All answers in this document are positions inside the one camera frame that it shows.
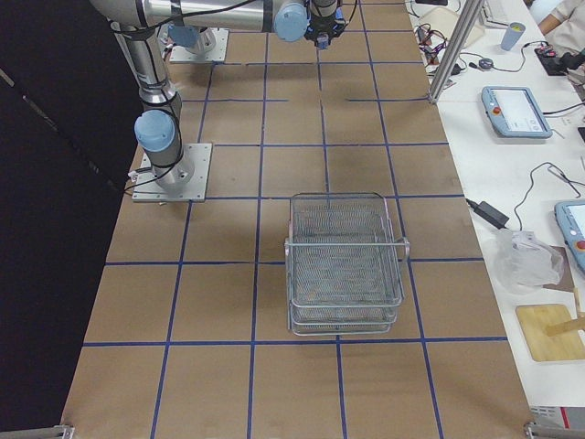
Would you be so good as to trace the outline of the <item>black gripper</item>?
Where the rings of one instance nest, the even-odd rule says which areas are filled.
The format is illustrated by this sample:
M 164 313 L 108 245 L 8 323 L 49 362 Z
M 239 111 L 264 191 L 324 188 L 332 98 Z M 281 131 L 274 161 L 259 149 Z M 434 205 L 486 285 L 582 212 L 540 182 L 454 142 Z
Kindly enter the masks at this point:
M 317 14 L 310 14 L 309 25 L 304 33 L 304 38 L 313 41 L 315 44 L 316 38 L 320 33 L 326 33 L 329 36 L 329 42 L 336 37 L 339 37 L 346 28 L 346 20 L 341 11 L 336 11 L 330 16 L 318 16 Z

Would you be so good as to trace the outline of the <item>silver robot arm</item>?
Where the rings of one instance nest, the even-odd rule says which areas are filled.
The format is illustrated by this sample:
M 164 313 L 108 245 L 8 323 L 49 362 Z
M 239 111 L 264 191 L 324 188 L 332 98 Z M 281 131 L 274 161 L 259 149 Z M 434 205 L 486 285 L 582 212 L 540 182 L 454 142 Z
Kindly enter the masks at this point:
M 216 46 L 213 31 L 207 27 L 171 24 L 167 29 L 167 35 L 173 44 L 196 55 L 207 53 Z
M 146 187 L 173 198 L 187 197 L 196 163 L 180 130 L 181 97 L 168 77 L 156 35 L 157 29 L 184 28 L 172 41 L 198 53 L 214 41 L 215 28 L 274 33 L 294 42 L 305 38 L 327 48 L 346 30 L 339 1 L 95 1 L 105 16 L 137 80 L 144 112 L 134 123 L 139 145 L 150 161 Z

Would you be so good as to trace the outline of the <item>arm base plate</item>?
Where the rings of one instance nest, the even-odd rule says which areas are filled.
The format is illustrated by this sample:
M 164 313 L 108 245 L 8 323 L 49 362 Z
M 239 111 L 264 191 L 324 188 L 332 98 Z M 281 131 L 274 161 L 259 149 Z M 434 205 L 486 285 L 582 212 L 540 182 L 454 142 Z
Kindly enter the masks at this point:
M 183 144 L 182 160 L 168 173 L 162 168 L 152 172 L 150 159 L 143 153 L 141 167 L 132 188 L 134 202 L 204 202 L 212 155 L 212 144 Z
M 207 28 L 199 34 L 191 48 L 174 46 L 170 54 L 171 63 L 220 63 L 227 54 L 229 31 L 224 28 Z

